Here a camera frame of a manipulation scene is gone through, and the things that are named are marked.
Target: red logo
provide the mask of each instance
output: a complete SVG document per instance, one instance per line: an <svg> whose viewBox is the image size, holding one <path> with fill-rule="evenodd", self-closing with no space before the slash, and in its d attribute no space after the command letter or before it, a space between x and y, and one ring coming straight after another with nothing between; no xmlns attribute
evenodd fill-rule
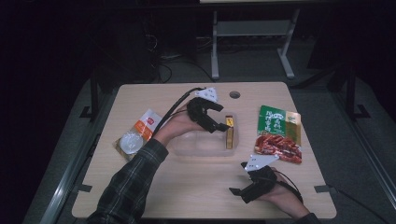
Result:
<svg viewBox="0 0 396 224"><path fill-rule="evenodd" d="M151 124L153 124L153 123L154 123L154 119L148 118L148 124L151 125Z"/></svg>

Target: dark background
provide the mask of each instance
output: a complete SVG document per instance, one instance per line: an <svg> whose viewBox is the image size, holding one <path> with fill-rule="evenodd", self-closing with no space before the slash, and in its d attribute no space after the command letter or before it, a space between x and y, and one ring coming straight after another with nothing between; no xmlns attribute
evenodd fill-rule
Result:
<svg viewBox="0 0 396 224"><path fill-rule="evenodd" d="M146 12L96 10L104 8L101 4L0 3L2 223L23 221L70 109L92 73L99 76L105 91L122 83L148 83L156 76L149 64L157 56L145 51L148 28L164 46L184 49L191 57L194 37L211 32L206 30L212 20L207 11L174 14L178 17L157 13L157 23L147 26L141 22ZM326 68L339 61L354 66L393 119L394 9L390 1L374 7L305 7L294 35L318 39L310 66ZM126 27L134 29L126 32ZM134 44L117 46L124 43L121 38L131 38ZM105 55L103 49L111 55Z"/></svg>

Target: plaid sleeve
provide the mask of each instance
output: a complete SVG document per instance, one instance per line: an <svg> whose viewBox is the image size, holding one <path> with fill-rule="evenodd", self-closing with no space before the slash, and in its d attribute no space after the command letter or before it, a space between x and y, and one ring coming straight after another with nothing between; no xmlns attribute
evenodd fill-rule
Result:
<svg viewBox="0 0 396 224"><path fill-rule="evenodd" d="M150 139L111 179L88 223L138 223L146 206L152 179L168 155Z"/></svg>

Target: green label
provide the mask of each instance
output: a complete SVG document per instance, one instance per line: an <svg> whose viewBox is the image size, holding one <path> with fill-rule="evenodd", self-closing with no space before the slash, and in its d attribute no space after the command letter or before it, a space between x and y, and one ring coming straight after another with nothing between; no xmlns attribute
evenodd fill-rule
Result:
<svg viewBox="0 0 396 224"><path fill-rule="evenodd" d="M259 127L257 134L276 133L286 134L286 111L262 105L259 115Z"/></svg>

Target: snack bag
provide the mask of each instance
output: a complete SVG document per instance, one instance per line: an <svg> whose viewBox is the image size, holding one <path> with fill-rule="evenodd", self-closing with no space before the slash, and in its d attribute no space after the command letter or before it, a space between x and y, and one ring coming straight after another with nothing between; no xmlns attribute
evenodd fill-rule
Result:
<svg viewBox="0 0 396 224"><path fill-rule="evenodd" d="M115 149L127 161L130 161L134 154L151 138L152 132L161 119L153 110L148 109L134 127L114 143Z"/></svg>
<svg viewBox="0 0 396 224"><path fill-rule="evenodd" d="M256 153L302 163L300 114L262 105L257 135Z"/></svg>

